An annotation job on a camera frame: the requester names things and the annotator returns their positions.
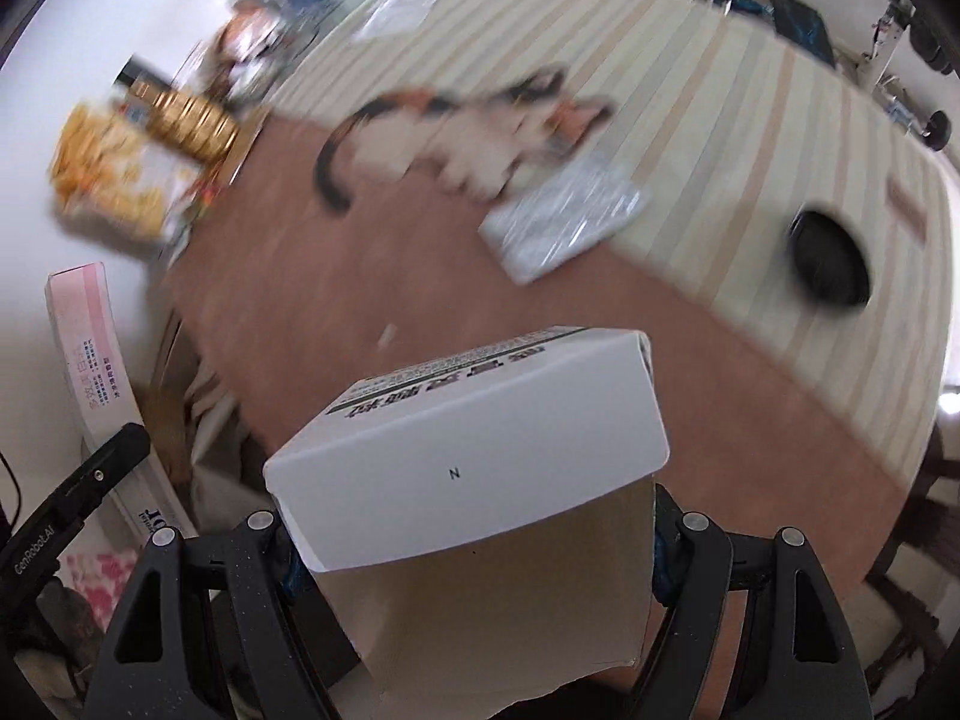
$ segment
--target black wheel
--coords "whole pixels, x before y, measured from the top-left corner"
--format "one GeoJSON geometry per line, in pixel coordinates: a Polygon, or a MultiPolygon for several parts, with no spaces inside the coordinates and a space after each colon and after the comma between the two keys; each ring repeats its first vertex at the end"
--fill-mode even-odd
{"type": "Polygon", "coordinates": [[[942,151],[947,146],[952,132],[953,125],[950,123],[949,116],[943,111],[934,111],[926,123],[923,142],[933,151],[942,151]]]}
{"type": "Polygon", "coordinates": [[[926,24],[916,17],[910,22],[910,45],[925,62],[933,61],[933,57],[940,50],[940,41],[933,36],[926,24]]]}
{"type": "Polygon", "coordinates": [[[937,49],[936,55],[933,56],[933,59],[928,60],[928,63],[926,64],[928,64],[931,69],[937,71],[938,73],[942,73],[944,68],[948,68],[950,66],[950,60],[947,59],[947,55],[944,53],[943,49],[937,49]]]}

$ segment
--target brown mat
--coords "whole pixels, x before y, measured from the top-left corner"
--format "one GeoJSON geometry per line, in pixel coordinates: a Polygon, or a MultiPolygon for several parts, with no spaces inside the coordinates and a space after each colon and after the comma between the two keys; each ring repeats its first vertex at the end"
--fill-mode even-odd
{"type": "MultiPolygon", "coordinates": [[[[799,527],[839,597],[859,584],[905,493],[812,395],[603,245],[516,287],[476,234],[486,209],[423,172],[376,184],[347,175],[343,155],[355,202],[336,217],[312,186],[325,137],[272,119],[168,277],[198,351],[270,450],[362,377],[552,324],[640,328],[672,449],[659,478],[678,503],[733,531],[799,527]]],[[[719,648],[714,714],[732,664],[719,648]]]]}

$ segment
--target table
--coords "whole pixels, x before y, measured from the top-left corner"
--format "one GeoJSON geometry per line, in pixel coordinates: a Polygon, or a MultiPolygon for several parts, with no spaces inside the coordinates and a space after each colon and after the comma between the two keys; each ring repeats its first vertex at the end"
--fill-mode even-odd
{"type": "MultiPolygon", "coordinates": [[[[367,12],[274,95],[306,121],[268,125],[168,278],[254,432],[276,449],[356,379],[549,324],[638,327],[674,497],[727,530],[801,528],[850,593],[916,473],[944,365],[947,198],[923,148],[826,66],[701,1],[438,0],[414,32],[355,42],[367,12]],[[322,124],[400,86],[464,95],[556,62],[578,97],[616,101],[586,148],[652,200],[555,274],[512,285],[475,234],[484,209],[414,170],[357,178],[342,218],[311,199],[322,124]],[[784,231],[815,200],[864,242],[860,314],[813,307],[789,274],[784,231]]],[[[717,661],[714,709],[723,645],[717,661]]]]}

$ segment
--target silver screw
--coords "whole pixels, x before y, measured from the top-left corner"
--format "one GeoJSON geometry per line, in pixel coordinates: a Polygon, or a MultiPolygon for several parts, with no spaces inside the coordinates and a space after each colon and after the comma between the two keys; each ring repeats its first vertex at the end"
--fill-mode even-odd
{"type": "Polygon", "coordinates": [[[781,531],[781,538],[792,547],[802,547],[803,542],[806,541],[803,533],[796,528],[784,528],[781,531]]]}
{"type": "Polygon", "coordinates": [[[247,526],[251,531],[262,531],[274,523],[274,516],[270,512],[254,512],[247,517],[247,526]]]}
{"type": "Polygon", "coordinates": [[[691,531],[706,531],[710,526],[707,514],[700,514],[699,512],[687,512],[684,514],[683,523],[686,527],[690,528],[691,531]]]}
{"type": "Polygon", "coordinates": [[[152,537],[152,542],[158,547],[165,547],[176,538],[176,531],[173,528],[160,528],[152,537]]]}

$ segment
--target cardboard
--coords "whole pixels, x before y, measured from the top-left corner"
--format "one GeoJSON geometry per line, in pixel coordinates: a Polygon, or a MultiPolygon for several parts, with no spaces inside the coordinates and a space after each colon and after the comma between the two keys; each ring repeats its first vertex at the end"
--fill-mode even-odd
{"type": "MultiPolygon", "coordinates": [[[[83,441],[92,452],[128,422],[143,424],[120,356],[103,263],[53,274],[47,279],[46,295],[56,345],[64,356],[66,384],[83,441]]],[[[109,499],[138,545],[165,525],[178,528],[185,538],[197,534],[152,449],[109,499]]]]}
{"type": "Polygon", "coordinates": [[[483,720],[637,662],[668,455],[647,352],[560,327],[405,368],[267,462],[374,717],[483,720]]]}

